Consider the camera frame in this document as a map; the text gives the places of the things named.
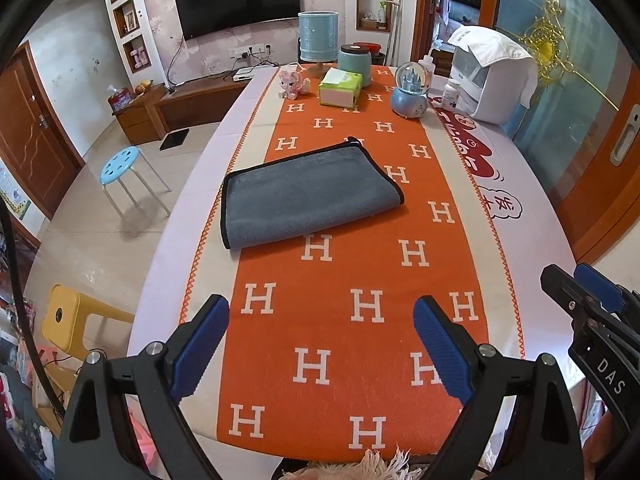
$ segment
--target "door handle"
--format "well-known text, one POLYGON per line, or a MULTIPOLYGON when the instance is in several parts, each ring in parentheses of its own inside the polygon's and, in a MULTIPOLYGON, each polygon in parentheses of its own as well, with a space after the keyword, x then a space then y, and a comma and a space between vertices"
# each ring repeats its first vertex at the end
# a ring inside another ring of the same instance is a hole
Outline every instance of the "door handle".
POLYGON ((622 164, 622 161, 625 160, 627 152, 638 136, 639 129, 640 105, 636 104, 631 108, 631 113, 626 120, 625 126, 622 128, 622 133, 620 133, 609 155, 609 160, 614 166, 619 166, 622 164))
POLYGON ((44 118, 43 114, 40 114, 38 116, 38 124, 40 126, 42 126, 43 128, 48 128, 49 127, 49 123, 47 123, 47 120, 44 118))

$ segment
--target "gold ornament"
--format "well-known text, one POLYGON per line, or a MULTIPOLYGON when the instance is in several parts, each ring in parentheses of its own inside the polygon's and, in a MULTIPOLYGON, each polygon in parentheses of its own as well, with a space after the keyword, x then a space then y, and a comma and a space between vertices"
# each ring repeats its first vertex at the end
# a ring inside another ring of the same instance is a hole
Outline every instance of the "gold ornament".
POLYGON ((519 36, 508 30, 501 30, 523 44, 533 56, 538 66, 540 88, 544 89, 560 81, 565 73, 575 74, 600 94, 616 111, 619 111, 618 107, 596 85, 575 69, 569 59, 569 45, 564 36, 564 28, 558 20, 562 12, 560 0, 545 0, 542 16, 536 17, 524 35, 519 36))

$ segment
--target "floral wallpaper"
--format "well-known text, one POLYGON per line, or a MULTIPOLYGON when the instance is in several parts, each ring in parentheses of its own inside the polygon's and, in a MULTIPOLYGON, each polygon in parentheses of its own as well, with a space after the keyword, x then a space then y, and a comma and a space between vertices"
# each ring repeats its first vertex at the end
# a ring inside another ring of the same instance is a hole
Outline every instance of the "floral wallpaper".
MULTIPOLYGON (((339 43, 345 42, 344 0, 301 0, 302 10, 334 10, 340 13, 339 43)), ((151 30, 164 71, 169 67, 180 40, 182 29, 175 0, 145 0, 151 30)), ((229 49, 246 44, 271 45, 271 60, 285 64, 298 60, 298 20, 255 23, 221 30, 185 42, 175 59, 170 78, 178 83, 196 77, 231 69, 234 59, 229 49)), ((236 68, 248 66, 238 61, 236 68)))

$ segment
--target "orange table runner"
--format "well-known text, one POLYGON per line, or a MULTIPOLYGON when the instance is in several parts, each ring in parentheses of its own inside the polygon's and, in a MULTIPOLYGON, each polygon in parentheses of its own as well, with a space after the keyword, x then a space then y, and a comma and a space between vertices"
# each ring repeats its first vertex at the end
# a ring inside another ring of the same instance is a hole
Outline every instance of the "orange table runner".
POLYGON ((357 110, 321 106, 312 81, 312 94, 296 101, 274 98, 279 84, 272 81, 230 170, 355 136, 401 186, 405 203, 238 254, 219 240, 217 199, 183 319, 218 292, 230 299, 231 321, 196 394, 181 407, 195 431, 268 454, 354 462, 369 447, 385 457, 396 446, 435 452, 460 403, 446 394, 415 333, 413 306, 431 294, 476 341, 514 353, 516 311, 497 237, 435 114, 421 122, 390 109, 389 69, 374 68, 357 110), (454 165, 448 174, 441 158, 454 165), (478 254, 489 271, 477 272, 478 254), (500 302, 490 316, 487 297, 500 302), (489 317, 498 327, 493 338, 489 317))

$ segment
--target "wall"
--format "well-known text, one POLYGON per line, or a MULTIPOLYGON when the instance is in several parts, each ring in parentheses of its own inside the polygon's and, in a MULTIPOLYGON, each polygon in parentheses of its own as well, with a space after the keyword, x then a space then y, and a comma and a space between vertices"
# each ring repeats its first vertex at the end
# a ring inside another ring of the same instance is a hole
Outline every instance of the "wall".
POLYGON ((160 57, 158 56, 158 50, 156 49, 153 33, 146 15, 145 0, 104 0, 107 8, 107 15, 111 22, 111 31, 116 44, 118 55, 122 60, 122 65, 129 78, 129 88, 135 88, 144 80, 151 79, 156 84, 168 84, 160 57), (131 33, 126 34, 123 38, 120 37, 121 30, 115 18, 115 9, 122 6, 122 10, 131 9, 135 7, 136 17, 138 19, 139 27, 133 30, 131 33), (130 62, 133 60, 130 53, 133 48, 139 48, 145 45, 146 56, 150 63, 146 67, 142 67, 135 72, 132 69, 130 62))
POLYGON ((640 220, 593 266, 614 283, 640 290, 640 220))
MULTIPOLYGON (((367 41, 382 45, 382 52, 386 52, 388 32, 356 30, 358 13, 356 0, 346 1, 346 40, 348 43, 367 41)), ((415 6, 417 0, 402 0, 402 17, 400 24, 400 39, 398 41, 398 56, 396 65, 409 61, 411 46, 414 39, 415 6)))
POLYGON ((25 39, 60 122, 84 155, 113 120, 107 86, 129 85, 104 0, 55 0, 25 39))
MULTIPOLYGON (((156 47, 166 71, 174 57, 182 29, 175 0, 145 0, 146 12, 156 47)), ((334 10, 340 13, 339 42, 345 43, 344 0, 301 0, 302 10, 334 10)), ((285 64, 298 60, 298 20, 255 23, 207 34, 186 42, 171 70, 172 81, 178 83, 192 78, 231 69, 235 60, 228 50, 246 44, 271 45, 271 60, 285 64)), ((239 61, 236 68, 246 66, 239 61)))
MULTIPOLYGON (((9 169, 0 158, 0 174, 4 172, 7 172, 5 175, 8 175, 10 177, 9 179, 7 178, 2 179, 3 181, 2 190, 5 193, 7 193, 7 195, 9 196, 13 195, 14 190, 17 191, 18 200, 16 202, 18 203, 23 202, 24 199, 28 197, 27 194, 20 187, 20 185, 15 181, 15 179, 13 179, 13 175, 11 175, 11 173, 9 172, 9 169)), ((15 211, 11 207, 9 207, 8 204, 7 204, 7 209, 11 212, 12 215, 14 215, 18 219, 18 221, 25 227, 25 229, 27 229, 27 231, 29 231, 32 235, 34 235, 38 239, 42 238, 43 233, 41 232, 42 231, 41 227, 46 217, 44 216, 44 213, 40 211, 40 209, 38 209, 38 206, 36 206, 33 202, 31 202, 27 208, 27 211, 24 212, 24 216, 22 217, 22 219, 20 219, 20 217, 15 213, 15 211)))

